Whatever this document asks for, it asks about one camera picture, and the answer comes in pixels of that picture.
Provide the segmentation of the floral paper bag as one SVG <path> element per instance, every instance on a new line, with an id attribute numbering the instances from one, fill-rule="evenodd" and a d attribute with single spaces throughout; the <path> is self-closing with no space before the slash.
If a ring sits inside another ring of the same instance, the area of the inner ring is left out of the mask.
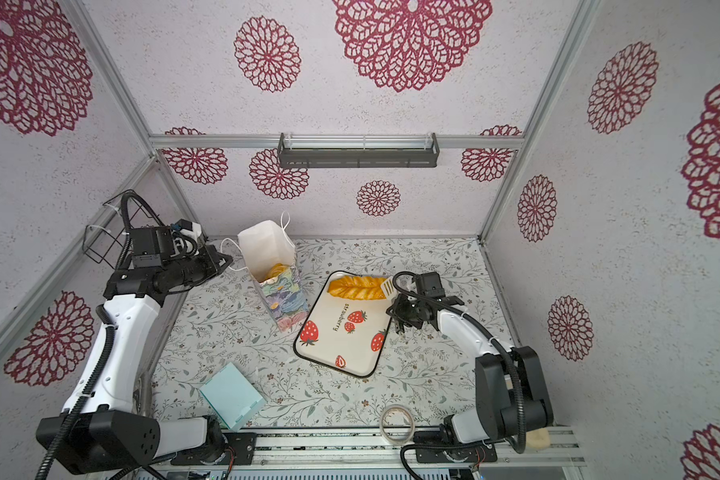
<path id="1" fill-rule="evenodd" d="M 283 211 L 280 220 L 265 220 L 241 231 L 236 239 L 224 238 L 219 251 L 232 245 L 241 255 L 256 292 L 278 329 L 288 331 L 309 313 L 307 295 L 301 285 L 296 247 L 287 228 L 291 216 Z"/>

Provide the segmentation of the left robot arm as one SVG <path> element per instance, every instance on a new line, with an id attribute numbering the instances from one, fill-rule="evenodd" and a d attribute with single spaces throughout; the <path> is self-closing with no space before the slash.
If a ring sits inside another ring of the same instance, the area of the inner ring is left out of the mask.
<path id="1" fill-rule="evenodd" d="M 153 254 L 144 266 L 134 253 L 122 255 L 105 287 L 105 301 L 96 308 L 101 327 L 80 382 L 61 413 L 42 419 L 36 430 L 46 450 L 36 478 L 47 478 L 55 462 L 73 475 L 111 470 L 124 475 L 178 454 L 202 462 L 223 456 L 226 440 L 215 417 L 161 422 L 138 415 L 133 389 L 166 298 L 219 276 L 232 263 L 232 256 L 210 244 L 192 255 Z"/>

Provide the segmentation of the long twisted bread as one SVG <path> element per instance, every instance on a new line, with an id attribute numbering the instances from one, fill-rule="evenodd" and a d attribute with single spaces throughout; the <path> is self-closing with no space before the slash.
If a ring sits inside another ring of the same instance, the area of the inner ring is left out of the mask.
<path id="1" fill-rule="evenodd" d="M 347 300 L 383 300 L 386 295 L 382 289 L 384 278 L 371 276 L 342 276 L 328 285 L 331 296 Z"/>

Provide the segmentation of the striped croissant bread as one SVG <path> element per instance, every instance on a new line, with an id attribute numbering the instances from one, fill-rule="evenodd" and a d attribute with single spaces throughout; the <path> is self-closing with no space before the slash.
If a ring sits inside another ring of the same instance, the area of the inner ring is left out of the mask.
<path id="1" fill-rule="evenodd" d="M 268 281 L 270 279 L 274 279 L 285 273 L 291 268 L 290 265 L 283 264 L 283 263 L 277 263 L 273 267 L 271 267 L 266 275 L 264 276 L 263 282 Z"/>

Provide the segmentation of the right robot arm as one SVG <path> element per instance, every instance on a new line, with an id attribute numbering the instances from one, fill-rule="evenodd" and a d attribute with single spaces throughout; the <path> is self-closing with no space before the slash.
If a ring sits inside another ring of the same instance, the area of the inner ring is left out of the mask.
<path id="1" fill-rule="evenodd" d="M 398 272 L 382 282 L 381 291 L 392 300 L 387 314 L 399 333 L 428 324 L 474 360 L 474 407 L 446 417 L 440 425 L 442 440 L 429 448 L 485 449 L 505 442 L 523 454 L 528 434 L 554 422 L 536 351 L 492 334 L 467 312 L 463 300 L 445 292 L 438 273 Z"/>

